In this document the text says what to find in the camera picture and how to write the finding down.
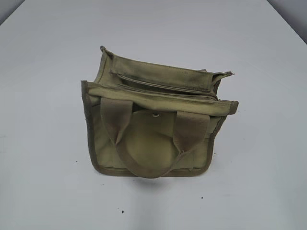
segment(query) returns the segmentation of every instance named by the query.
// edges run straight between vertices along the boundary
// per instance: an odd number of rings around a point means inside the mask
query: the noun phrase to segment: bag handle
[[[183,156],[191,152],[195,146],[205,139],[210,117],[203,114],[179,111],[177,112],[173,133],[173,143],[178,149],[178,155],[174,162],[169,167],[159,169],[143,167],[128,153],[126,145],[122,140],[125,129],[130,123],[132,106],[132,101],[101,98],[102,122],[117,150],[119,158],[127,169],[136,176],[158,178],[166,175]]]

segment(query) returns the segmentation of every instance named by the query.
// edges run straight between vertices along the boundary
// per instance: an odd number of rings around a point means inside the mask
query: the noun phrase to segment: pocket
[[[147,87],[202,94],[210,92],[213,73],[135,61],[114,55],[111,73]]]

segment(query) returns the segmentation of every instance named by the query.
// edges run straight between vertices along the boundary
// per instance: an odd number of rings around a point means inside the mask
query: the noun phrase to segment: zipper pocket
[[[144,81],[141,81],[141,80],[136,80],[136,79],[132,79],[132,78],[129,78],[129,77],[126,77],[124,75],[121,75],[121,74],[117,74],[117,76],[126,81],[127,83],[129,82],[133,82],[133,83],[136,83],[138,85],[140,85],[140,88],[142,86],[144,87],[147,87],[147,88],[151,88],[152,90],[149,89],[149,91],[153,91],[155,92],[155,88],[156,89],[159,89],[160,91],[162,90],[168,90],[168,91],[173,91],[174,93],[171,93],[171,94],[184,94],[184,95],[211,95],[210,93],[208,92],[202,92],[202,91],[197,91],[197,90],[190,90],[190,89],[182,89],[182,88],[177,88],[177,87],[172,87],[172,86],[166,86],[166,85],[161,85],[161,84],[155,84],[155,83],[150,83],[150,82],[144,82]]]
[[[157,92],[157,91],[151,91],[151,90],[145,90],[145,89],[140,89],[140,88],[134,88],[128,85],[121,85],[118,84],[118,87],[127,90],[127,91],[132,91],[132,92],[142,92],[142,93],[151,93],[151,94],[156,94],[156,95],[168,95],[168,96],[173,96],[173,97],[178,97],[178,98],[192,98],[192,99],[200,99],[200,100],[206,100],[206,101],[220,101],[216,96],[213,96],[210,93],[207,94],[180,94],[180,93],[169,93],[169,92]]]

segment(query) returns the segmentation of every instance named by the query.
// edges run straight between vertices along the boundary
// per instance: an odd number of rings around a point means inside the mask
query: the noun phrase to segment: olive green canvas bag
[[[216,92],[231,72],[211,73],[119,57],[103,46],[94,82],[82,81],[92,164],[113,176],[196,176],[238,102]]]

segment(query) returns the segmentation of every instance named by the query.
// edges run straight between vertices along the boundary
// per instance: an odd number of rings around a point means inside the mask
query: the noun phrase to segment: white table
[[[0,26],[1,230],[306,229],[307,46],[265,0],[197,2],[27,0]],[[100,45],[236,73],[218,95],[238,112],[205,174],[94,170],[80,80]]]

